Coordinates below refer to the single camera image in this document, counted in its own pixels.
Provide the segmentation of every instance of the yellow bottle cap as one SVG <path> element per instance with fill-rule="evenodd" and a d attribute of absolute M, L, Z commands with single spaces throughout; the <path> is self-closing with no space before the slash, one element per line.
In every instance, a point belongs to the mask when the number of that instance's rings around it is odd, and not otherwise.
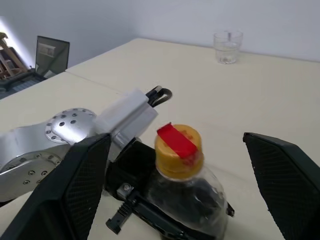
<path fill-rule="evenodd" d="M 188 125 L 175 124 L 173 127 L 193 143 L 197 151 L 195 154 L 181 158 L 158 135 L 155 139 L 156 167 L 163 175 L 169 178 L 188 179 L 196 175 L 204 164 L 201 137 L 195 129 Z"/>

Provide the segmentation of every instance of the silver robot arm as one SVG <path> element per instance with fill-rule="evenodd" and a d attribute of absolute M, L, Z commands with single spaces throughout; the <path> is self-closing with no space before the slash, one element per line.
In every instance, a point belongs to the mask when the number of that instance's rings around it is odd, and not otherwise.
<path fill-rule="evenodd" d="M 99 116 L 89 109 L 72 108 L 46 122 L 0 133 L 0 203 L 35 189 L 64 159 L 69 148 L 87 137 L 111 133 L 107 161 L 114 162 L 158 115 L 153 107 L 150 96 L 134 90 Z"/>

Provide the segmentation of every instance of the red tape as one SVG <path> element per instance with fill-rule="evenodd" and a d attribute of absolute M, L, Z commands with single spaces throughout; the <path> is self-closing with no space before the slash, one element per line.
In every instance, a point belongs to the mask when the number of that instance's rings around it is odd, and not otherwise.
<path fill-rule="evenodd" d="M 198 148 L 181 132 L 172 126 L 171 122 L 157 131 L 159 137 L 182 159 L 196 154 Z"/>

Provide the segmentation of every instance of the water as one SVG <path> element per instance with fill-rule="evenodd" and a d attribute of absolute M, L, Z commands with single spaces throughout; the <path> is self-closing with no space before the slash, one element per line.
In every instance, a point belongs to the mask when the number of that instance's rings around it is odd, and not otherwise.
<path fill-rule="evenodd" d="M 220 42 L 214 46 L 215 57 L 221 64 L 233 64 L 238 59 L 239 44 L 235 42 Z"/>

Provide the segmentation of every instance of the clear plastic bottle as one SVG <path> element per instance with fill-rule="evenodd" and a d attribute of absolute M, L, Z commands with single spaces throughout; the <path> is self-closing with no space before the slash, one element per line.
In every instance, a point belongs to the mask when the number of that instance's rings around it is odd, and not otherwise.
<path fill-rule="evenodd" d="M 157 171 L 151 177 L 146 197 L 176 221 L 221 240 L 228 223 L 228 203 L 223 187 L 204 166 L 198 132 L 186 125 L 173 127 L 189 139 L 197 151 L 183 159 L 157 136 Z"/>

